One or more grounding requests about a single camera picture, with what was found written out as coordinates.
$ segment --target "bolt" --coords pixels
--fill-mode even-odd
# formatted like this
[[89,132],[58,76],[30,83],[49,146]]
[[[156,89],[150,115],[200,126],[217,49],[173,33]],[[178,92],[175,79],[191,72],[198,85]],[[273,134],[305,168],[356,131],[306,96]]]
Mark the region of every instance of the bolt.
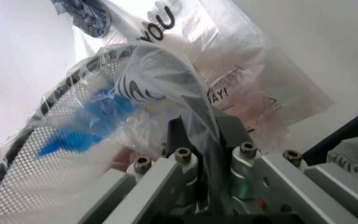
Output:
[[161,151],[161,155],[163,157],[166,157],[166,143],[165,142],[161,143],[160,151]]
[[254,158],[257,150],[252,142],[245,141],[240,144],[240,151],[247,158]]
[[285,150],[282,155],[294,166],[299,167],[301,165],[302,155],[299,152],[295,150]]
[[136,173],[145,174],[151,167],[150,157],[144,155],[138,156],[133,163],[133,167]]
[[192,159],[192,152],[190,149],[180,147],[175,150],[175,160],[181,164],[187,164]]

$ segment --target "mesh panel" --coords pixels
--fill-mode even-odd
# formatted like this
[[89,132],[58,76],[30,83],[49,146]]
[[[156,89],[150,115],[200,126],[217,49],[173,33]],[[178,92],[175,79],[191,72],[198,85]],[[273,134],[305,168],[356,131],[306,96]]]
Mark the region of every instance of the mesh panel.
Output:
[[[107,63],[109,69],[106,71],[85,71],[87,76],[71,87],[50,108],[45,119],[72,116],[100,88],[98,83],[112,79],[124,63],[125,59],[120,58],[109,61]],[[40,149],[56,133],[59,132],[49,125],[35,128],[17,154],[0,185],[0,218],[15,213],[36,214],[48,208],[73,203],[80,190],[109,168],[116,153],[113,148],[119,136],[117,132],[114,133],[117,137],[109,136],[84,153],[60,149],[40,157],[38,155]],[[22,219],[15,221],[14,217],[4,218],[3,221],[6,223],[23,221]]]

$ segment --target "blue fabric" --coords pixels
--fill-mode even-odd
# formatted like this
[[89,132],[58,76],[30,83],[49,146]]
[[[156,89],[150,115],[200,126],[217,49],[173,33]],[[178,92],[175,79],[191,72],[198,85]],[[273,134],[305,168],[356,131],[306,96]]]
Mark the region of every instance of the blue fabric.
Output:
[[56,130],[39,151],[38,156],[53,153],[60,148],[86,152],[118,127],[134,111],[130,100],[114,95],[114,90],[101,89],[91,101],[77,111],[67,124]]

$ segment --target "machine part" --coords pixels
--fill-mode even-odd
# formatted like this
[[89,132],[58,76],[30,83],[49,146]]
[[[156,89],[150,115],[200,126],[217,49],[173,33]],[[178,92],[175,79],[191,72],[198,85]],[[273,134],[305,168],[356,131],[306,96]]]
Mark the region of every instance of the machine part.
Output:
[[135,172],[138,174],[145,174],[151,167],[151,159],[148,156],[138,156],[133,162]]
[[232,196],[232,207],[239,214],[263,214],[263,208],[260,203],[255,200],[242,200]]
[[309,167],[305,175],[358,218],[357,178],[335,163]]
[[239,199],[250,199],[253,196],[251,190],[245,177],[230,169],[230,195]]
[[266,214],[225,216],[218,214],[197,214],[184,216],[158,216],[153,224],[303,224],[297,214]]
[[[256,158],[260,157],[261,153],[256,152]],[[232,151],[232,163],[230,168],[230,194],[236,196],[239,199],[250,199],[252,198],[252,190],[249,187],[249,179],[247,171],[254,164],[254,158],[248,158],[240,150],[240,146],[236,147]]]
[[189,182],[185,185],[182,193],[179,195],[175,206],[188,206],[192,203],[196,203],[196,185],[197,178],[195,178],[192,182]]
[[263,155],[238,167],[235,151],[233,170],[236,168],[234,171],[246,179],[247,186],[252,189],[252,198],[261,199],[267,211],[280,212],[283,206],[291,208],[310,224],[358,223],[356,217],[281,155]]
[[[139,181],[143,178],[144,174],[141,174],[141,173],[138,173],[138,172],[135,171],[135,162],[136,162],[136,161],[134,161],[131,165],[128,166],[128,168],[126,169],[126,173],[131,174],[131,175],[134,175],[134,176],[135,176],[136,183],[137,183],[137,182],[139,182]],[[151,167],[152,167],[154,164],[155,164],[155,162],[154,162],[154,161],[151,161]]]
[[161,143],[160,152],[161,152],[161,156],[165,158],[166,157],[166,143],[165,142]]
[[169,214],[184,186],[180,165],[160,158],[103,223],[150,223],[157,214]]
[[192,152],[186,147],[180,147],[175,150],[176,162],[180,164],[188,164],[192,158]]
[[299,167],[302,162],[302,154],[295,150],[285,150],[282,155],[294,166]]
[[[191,154],[190,156],[191,158],[188,163],[180,163],[186,185],[183,189],[183,192],[180,194],[178,200],[176,201],[175,206],[184,207],[196,203],[196,187],[198,184],[198,158],[194,154]],[[172,154],[169,159],[176,161],[176,154]]]
[[135,178],[119,170],[108,170],[81,194],[76,206],[56,217],[56,224],[102,223],[135,186]]
[[[169,159],[176,161],[175,154],[169,156]],[[186,182],[192,182],[197,178],[199,163],[196,155],[191,154],[190,161],[188,163],[180,163],[180,165]]]
[[171,216],[191,215],[195,213],[196,209],[197,209],[196,203],[186,205],[184,207],[175,205],[175,207],[172,208],[170,215]]
[[247,158],[255,158],[258,149],[252,142],[245,141],[240,144],[240,151]]

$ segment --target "white background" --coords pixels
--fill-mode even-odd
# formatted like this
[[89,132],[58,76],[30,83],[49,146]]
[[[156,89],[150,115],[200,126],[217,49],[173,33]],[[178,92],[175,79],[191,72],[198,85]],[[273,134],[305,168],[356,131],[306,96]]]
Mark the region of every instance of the white background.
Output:
[[0,0],[0,146],[73,65],[71,24],[49,0]]
[[[303,152],[358,115],[358,0],[234,1],[334,101],[291,126],[284,148]],[[0,0],[0,145],[73,63],[67,15],[49,0]]]

